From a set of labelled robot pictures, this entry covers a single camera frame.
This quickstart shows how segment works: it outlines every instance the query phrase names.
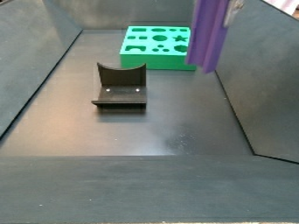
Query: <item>green foam block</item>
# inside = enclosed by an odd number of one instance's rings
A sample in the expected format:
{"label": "green foam block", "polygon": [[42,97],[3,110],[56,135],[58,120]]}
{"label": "green foam block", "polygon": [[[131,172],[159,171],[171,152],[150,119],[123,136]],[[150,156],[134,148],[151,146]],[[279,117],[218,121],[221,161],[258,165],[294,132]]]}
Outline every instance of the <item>green foam block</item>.
{"label": "green foam block", "polygon": [[185,64],[191,29],[174,26],[128,26],[120,49],[122,67],[195,70]]}

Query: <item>purple object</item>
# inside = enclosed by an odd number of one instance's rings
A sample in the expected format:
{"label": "purple object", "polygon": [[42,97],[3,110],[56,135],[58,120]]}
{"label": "purple object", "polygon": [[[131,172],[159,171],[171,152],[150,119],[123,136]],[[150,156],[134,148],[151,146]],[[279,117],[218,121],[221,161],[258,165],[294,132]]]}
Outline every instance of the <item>purple object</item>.
{"label": "purple object", "polygon": [[229,4],[230,0],[198,0],[195,5],[187,64],[202,66],[205,73],[213,72],[219,62]]}

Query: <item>black holder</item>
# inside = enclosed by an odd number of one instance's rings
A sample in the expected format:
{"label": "black holder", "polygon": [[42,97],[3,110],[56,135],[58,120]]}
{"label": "black holder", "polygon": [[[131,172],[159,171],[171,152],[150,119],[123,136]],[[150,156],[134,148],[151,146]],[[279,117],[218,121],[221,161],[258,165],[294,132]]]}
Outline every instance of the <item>black holder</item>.
{"label": "black holder", "polygon": [[116,69],[98,63],[102,89],[95,105],[140,107],[147,104],[146,64],[130,69]]}

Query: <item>bin floor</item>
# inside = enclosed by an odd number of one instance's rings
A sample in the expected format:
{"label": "bin floor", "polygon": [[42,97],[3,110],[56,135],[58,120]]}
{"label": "bin floor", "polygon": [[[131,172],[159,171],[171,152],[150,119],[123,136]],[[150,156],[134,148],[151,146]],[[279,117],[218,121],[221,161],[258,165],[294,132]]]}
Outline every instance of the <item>bin floor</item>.
{"label": "bin floor", "polygon": [[102,113],[96,63],[120,67],[122,31],[86,31],[51,74],[0,156],[251,155],[215,73],[147,70],[140,111]]}

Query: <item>circular cutout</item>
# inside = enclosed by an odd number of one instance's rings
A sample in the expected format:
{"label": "circular cutout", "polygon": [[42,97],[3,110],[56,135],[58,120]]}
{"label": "circular cutout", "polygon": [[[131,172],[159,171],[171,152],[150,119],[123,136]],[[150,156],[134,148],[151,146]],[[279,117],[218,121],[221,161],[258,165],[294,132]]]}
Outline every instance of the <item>circular cutout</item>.
{"label": "circular cutout", "polygon": [[163,29],[163,28],[154,28],[153,31],[154,32],[166,32],[166,29]]}
{"label": "circular cutout", "polygon": [[178,45],[174,50],[181,53],[187,53],[189,47],[187,45]]}
{"label": "circular cutout", "polygon": [[163,36],[163,35],[157,35],[157,36],[154,36],[154,40],[155,41],[166,41],[167,40],[167,37]]}

